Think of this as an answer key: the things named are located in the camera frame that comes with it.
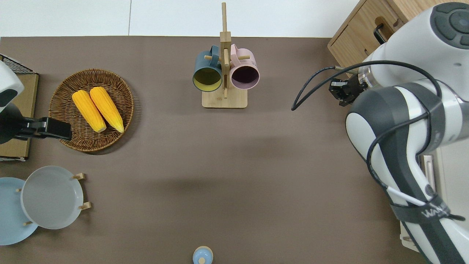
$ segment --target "mug rack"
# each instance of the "mug rack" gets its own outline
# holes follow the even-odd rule
[[[248,91],[233,87],[230,80],[231,32],[227,31],[227,4],[221,4],[223,31],[220,32],[220,62],[222,84],[213,92],[202,92],[202,106],[205,108],[243,109],[248,106]]]

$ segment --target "wire basket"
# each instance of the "wire basket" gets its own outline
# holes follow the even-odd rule
[[[37,74],[30,68],[21,65],[19,62],[0,54],[0,60],[4,62],[15,74]]]
[[[120,133],[106,122],[106,129],[97,133],[81,115],[72,100],[78,90],[90,92],[94,87],[103,87],[116,105],[127,131],[134,113],[134,98],[127,83],[117,74],[101,69],[88,69],[67,77],[55,90],[49,105],[49,116],[69,123],[72,129],[72,140],[61,140],[65,146],[82,151],[95,152],[105,149],[124,133]]]

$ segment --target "yellow corn cob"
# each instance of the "yellow corn cob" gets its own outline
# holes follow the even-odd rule
[[[122,117],[117,111],[116,105],[102,87],[95,87],[90,91],[91,99],[99,109],[104,119],[117,131],[124,133],[124,124]]]
[[[103,118],[85,90],[73,93],[72,100],[94,131],[99,133],[106,129]]]

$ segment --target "light blue plate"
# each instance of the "light blue plate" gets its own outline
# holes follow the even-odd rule
[[[212,264],[213,252],[209,247],[201,246],[192,255],[194,264]]]
[[[21,208],[21,192],[24,180],[17,178],[0,178],[0,246],[18,243],[29,237],[38,227],[32,223],[23,226],[29,219]]]

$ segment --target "drawer handle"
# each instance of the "drawer handle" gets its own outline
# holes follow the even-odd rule
[[[384,26],[383,23],[379,24],[375,30],[373,31],[373,35],[375,35],[376,40],[379,42],[379,44],[384,44],[386,41],[384,40],[383,36],[381,36],[381,33],[379,33],[379,30]]]

